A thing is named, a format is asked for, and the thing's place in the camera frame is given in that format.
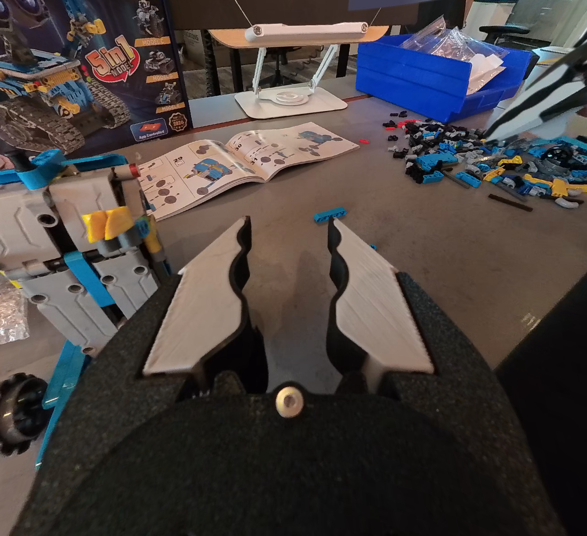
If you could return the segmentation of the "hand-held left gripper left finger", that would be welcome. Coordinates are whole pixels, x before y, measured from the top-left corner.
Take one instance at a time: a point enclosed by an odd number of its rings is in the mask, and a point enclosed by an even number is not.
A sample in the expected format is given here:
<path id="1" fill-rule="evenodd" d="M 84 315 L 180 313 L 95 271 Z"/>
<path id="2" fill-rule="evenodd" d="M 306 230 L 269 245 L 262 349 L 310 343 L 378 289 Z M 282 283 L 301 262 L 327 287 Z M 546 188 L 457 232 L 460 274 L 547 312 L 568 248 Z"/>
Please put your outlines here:
<path id="1" fill-rule="evenodd" d="M 244 295 L 251 247 L 251 218 L 244 216 L 180 270 L 144 378 L 187 376 L 205 392 L 231 371 L 247 392 L 267 391 L 265 344 Z"/>

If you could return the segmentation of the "open instruction booklet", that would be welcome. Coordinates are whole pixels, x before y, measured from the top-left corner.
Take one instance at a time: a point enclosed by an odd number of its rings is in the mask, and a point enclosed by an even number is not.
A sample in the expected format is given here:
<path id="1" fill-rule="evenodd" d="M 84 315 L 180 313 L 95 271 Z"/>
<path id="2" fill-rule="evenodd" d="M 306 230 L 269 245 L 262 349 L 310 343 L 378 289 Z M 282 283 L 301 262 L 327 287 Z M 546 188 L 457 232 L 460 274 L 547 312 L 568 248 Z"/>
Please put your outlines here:
<path id="1" fill-rule="evenodd" d="M 138 167 L 147 213 L 163 220 L 233 187 L 265 183 L 276 173 L 359 149 L 308 122 L 290 128 L 248 130 L 227 143 L 203 139 L 180 146 Z"/>

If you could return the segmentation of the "grey desk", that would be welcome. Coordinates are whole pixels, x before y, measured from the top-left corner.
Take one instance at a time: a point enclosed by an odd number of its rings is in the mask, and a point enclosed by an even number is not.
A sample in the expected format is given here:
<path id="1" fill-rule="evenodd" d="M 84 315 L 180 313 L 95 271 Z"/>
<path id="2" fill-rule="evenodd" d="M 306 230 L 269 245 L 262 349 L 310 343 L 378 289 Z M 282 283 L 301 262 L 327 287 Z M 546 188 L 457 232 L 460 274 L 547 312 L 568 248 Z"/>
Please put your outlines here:
<path id="1" fill-rule="evenodd" d="M 383 145 L 290 169 L 267 185 L 241 186 L 158 224 L 179 268 L 235 219 L 250 215 L 251 279 L 245 289 L 262 317 L 270 383 L 288 373 L 306 398 L 291 419 L 275 392 L 177 401 L 186 376 L 128 376 L 128 412 L 111 411 L 126 436 L 115 438 L 70 506 L 195 507 L 205 500 L 283 497 L 351 500 L 355 494 L 441 490 L 450 501 L 497 496 L 500 476 L 534 475 L 516 415 L 483 357 L 496 361 L 521 335 L 518 317 L 546 312 L 586 272 L 586 203 L 561 209 L 532 197 L 531 213 L 488 198 L 494 185 L 416 185 Z M 437 373 L 392 374 L 386 382 L 422 385 L 422 398 L 323 393 L 341 376 L 327 361 L 327 226 L 312 210 L 342 203 L 342 224 L 399 268 Z"/>

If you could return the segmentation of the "clear plastic bags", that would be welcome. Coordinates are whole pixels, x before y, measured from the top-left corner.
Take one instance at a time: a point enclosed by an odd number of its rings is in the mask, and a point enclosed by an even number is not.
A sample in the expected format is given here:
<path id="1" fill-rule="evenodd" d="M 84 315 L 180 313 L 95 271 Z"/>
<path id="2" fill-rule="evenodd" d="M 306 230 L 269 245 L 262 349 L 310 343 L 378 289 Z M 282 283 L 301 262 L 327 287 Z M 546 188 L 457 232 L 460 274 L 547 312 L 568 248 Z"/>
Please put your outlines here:
<path id="1" fill-rule="evenodd" d="M 467 95 L 480 91 L 505 70 L 509 50 L 473 39 L 440 16 L 400 44 L 401 48 L 471 64 Z"/>

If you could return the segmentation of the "blue plastic bin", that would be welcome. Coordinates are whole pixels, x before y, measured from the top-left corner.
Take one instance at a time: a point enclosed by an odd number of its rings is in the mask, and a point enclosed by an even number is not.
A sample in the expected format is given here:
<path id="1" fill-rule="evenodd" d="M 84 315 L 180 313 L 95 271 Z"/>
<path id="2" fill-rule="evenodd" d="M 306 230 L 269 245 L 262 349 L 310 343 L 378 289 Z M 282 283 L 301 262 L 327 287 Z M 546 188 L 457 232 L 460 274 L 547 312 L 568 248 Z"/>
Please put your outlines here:
<path id="1" fill-rule="evenodd" d="M 467 94 L 469 62 L 402 48 L 409 38 L 386 35 L 359 44 L 356 89 L 444 123 L 490 111 L 512 98 L 537 62 L 532 51 L 510 49 L 505 69 Z"/>

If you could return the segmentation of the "white book stand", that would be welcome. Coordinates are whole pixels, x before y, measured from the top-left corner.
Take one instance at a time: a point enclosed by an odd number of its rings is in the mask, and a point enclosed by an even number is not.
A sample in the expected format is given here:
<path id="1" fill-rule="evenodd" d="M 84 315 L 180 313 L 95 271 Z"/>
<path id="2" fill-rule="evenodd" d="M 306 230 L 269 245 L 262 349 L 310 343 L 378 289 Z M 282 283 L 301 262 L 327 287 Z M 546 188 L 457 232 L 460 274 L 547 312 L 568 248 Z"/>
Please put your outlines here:
<path id="1" fill-rule="evenodd" d="M 286 93 L 293 92 L 293 87 L 295 85 L 297 84 L 290 86 L 277 86 L 266 88 L 275 89 L 275 91 L 271 91 L 269 93 L 268 100 L 256 99 L 254 94 L 252 93 L 253 89 L 251 91 L 239 92 L 235 94 L 234 98 L 237 101 L 237 104 L 242 108 L 242 110 L 246 113 L 248 117 L 257 120 L 282 118 L 286 116 L 313 114 L 319 112 L 337 111 L 345 109 L 347 107 L 347 104 L 343 102 L 340 98 L 335 97 L 330 92 L 327 92 L 323 88 L 319 87 L 317 91 L 309 98 L 304 98 L 301 101 L 293 103 L 285 102 L 284 97 Z"/>

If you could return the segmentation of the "pile of building pieces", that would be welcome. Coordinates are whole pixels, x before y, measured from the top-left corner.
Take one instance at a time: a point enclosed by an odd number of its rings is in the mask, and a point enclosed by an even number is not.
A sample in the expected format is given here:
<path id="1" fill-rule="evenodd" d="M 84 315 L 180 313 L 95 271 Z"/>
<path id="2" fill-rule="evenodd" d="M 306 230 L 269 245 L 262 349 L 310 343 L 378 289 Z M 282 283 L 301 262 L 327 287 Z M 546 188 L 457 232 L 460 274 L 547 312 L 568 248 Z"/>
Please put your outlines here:
<path id="1" fill-rule="evenodd" d="M 498 143 L 480 129 L 410 119 L 407 111 L 391 113 L 382 127 L 387 150 L 418 185 L 450 180 L 465 189 L 489 185 L 496 189 L 489 194 L 529 206 L 533 200 L 568 210 L 586 204 L 584 136 L 514 136 Z"/>

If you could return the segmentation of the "black office chair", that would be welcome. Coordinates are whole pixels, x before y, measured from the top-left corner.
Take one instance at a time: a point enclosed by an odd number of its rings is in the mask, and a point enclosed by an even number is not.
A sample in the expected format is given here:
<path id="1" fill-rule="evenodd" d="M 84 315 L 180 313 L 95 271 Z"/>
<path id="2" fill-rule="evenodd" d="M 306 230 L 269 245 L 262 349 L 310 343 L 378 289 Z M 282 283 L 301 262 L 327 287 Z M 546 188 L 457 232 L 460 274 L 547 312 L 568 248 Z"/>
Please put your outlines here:
<path id="1" fill-rule="evenodd" d="M 484 42 L 496 45 L 498 40 L 506 35 L 527 35 L 530 32 L 530 28 L 520 26 L 516 24 L 505 24 L 501 26 L 480 26 L 480 33 L 486 33 L 486 37 L 483 39 Z"/>

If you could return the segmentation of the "dark blue robot kit box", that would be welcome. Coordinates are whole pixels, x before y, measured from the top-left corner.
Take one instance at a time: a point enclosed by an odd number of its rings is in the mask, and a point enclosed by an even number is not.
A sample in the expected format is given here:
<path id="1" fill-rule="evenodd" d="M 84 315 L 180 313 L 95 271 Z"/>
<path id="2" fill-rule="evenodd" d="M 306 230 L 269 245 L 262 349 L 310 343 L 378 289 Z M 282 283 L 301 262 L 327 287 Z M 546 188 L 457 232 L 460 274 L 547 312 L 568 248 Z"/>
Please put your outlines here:
<path id="1" fill-rule="evenodd" d="M 1 153 L 109 152 L 191 128 L 166 0 L 1 0 Z"/>

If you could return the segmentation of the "black axle rod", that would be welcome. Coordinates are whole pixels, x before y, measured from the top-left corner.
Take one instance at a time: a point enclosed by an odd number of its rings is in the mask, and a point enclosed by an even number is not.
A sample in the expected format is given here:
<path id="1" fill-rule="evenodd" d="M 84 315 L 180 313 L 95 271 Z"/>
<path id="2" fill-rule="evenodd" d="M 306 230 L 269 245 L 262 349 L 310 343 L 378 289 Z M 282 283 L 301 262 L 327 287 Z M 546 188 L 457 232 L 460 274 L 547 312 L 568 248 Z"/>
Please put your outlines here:
<path id="1" fill-rule="evenodd" d="M 513 200 L 510 199 L 506 199 L 503 196 L 499 196 L 499 195 L 495 195 L 495 194 L 489 194 L 488 195 L 488 199 L 493 200 L 495 202 L 516 208 L 518 210 L 522 210 L 525 212 L 532 212 L 533 211 L 533 207 L 527 205 L 526 203 L 521 203 L 521 202 L 515 202 Z"/>

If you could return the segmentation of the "crinkled clear plastic bag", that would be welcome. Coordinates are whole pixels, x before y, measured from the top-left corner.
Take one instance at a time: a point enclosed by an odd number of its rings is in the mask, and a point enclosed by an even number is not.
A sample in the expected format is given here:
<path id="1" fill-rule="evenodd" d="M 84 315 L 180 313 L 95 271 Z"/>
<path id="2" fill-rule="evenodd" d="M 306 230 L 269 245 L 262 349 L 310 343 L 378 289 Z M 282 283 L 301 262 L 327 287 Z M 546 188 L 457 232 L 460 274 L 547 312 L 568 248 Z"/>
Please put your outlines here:
<path id="1" fill-rule="evenodd" d="M 1 281 L 1 345 L 29 337 L 27 301 L 22 291 Z"/>

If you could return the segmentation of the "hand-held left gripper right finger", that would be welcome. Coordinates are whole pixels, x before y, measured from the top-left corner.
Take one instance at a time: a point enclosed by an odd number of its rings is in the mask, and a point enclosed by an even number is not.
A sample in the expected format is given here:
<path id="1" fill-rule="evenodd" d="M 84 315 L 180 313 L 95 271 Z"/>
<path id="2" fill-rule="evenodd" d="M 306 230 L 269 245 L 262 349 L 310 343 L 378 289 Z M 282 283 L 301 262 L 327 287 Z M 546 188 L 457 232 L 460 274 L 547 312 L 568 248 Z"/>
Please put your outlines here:
<path id="1" fill-rule="evenodd" d="M 378 393 L 388 373 L 432 375 L 398 270 L 338 218 L 328 221 L 327 247 L 336 290 L 326 347 L 338 373 L 362 375 L 370 393 Z"/>

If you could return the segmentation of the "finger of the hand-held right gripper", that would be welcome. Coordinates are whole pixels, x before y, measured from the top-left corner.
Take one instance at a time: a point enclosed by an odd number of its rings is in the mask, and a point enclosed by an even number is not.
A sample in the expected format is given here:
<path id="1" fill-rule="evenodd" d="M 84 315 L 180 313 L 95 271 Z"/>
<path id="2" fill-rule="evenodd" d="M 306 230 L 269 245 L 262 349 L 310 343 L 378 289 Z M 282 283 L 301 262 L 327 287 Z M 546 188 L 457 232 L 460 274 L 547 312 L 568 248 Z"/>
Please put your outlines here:
<path id="1" fill-rule="evenodd" d="M 485 136 L 516 136 L 543 129 L 550 136 L 559 136 L 561 131 L 554 129 L 558 120 L 584 107 L 586 45 L 580 44 L 526 85 Z"/>
<path id="2" fill-rule="evenodd" d="M 534 132 L 542 138 L 554 138 L 563 134 L 574 110 L 554 121 L 544 123 L 544 90 L 524 92 L 512 105 L 487 129 L 487 141 L 504 141 L 523 132 Z"/>

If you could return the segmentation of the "grey and blue toy robot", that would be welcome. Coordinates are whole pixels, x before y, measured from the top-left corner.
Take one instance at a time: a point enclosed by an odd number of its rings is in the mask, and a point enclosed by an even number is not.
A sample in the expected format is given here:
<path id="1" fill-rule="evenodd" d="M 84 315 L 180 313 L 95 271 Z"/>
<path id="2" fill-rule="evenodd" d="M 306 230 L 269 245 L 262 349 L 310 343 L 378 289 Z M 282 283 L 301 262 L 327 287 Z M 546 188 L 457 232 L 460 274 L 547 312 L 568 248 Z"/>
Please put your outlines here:
<path id="1" fill-rule="evenodd" d="M 48 382 L 1 384 L 1 453 L 43 435 L 36 470 L 84 370 L 172 273 L 139 178 L 118 153 L 1 155 L 1 274 L 65 337 Z"/>

